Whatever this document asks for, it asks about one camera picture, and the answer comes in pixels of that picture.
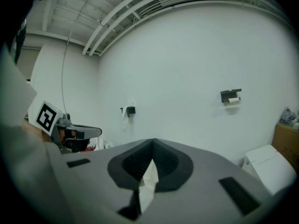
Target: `white wall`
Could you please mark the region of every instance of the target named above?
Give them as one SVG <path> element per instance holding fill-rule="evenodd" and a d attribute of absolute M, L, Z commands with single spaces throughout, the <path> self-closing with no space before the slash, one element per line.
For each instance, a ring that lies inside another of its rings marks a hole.
<path fill-rule="evenodd" d="M 39 50 L 30 50 L 30 49 L 21 50 L 17 67 L 27 80 L 31 79 L 32 70 L 38 54 L 39 54 Z"/>
<path fill-rule="evenodd" d="M 237 161 L 270 144 L 288 105 L 299 107 L 299 55 L 292 34 L 256 11 L 176 9 L 119 40 L 101 57 L 98 96 L 105 140 L 162 138 Z M 220 91 L 239 89 L 225 107 Z M 120 107 L 136 102 L 128 132 Z"/>
<path fill-rule="evenodd" d="M 29 121 L 34 123 L 46 100 L 61 111 L 66 109 L 74 124 L 98 126 L 99 57 L 83 56 L 82 46 L 69 43 L 64 59 L 65 47 L 66 42 L 52 39 L 43 45 L 38 55 L 30 83 L 37 96 L 28 112 Z"/>

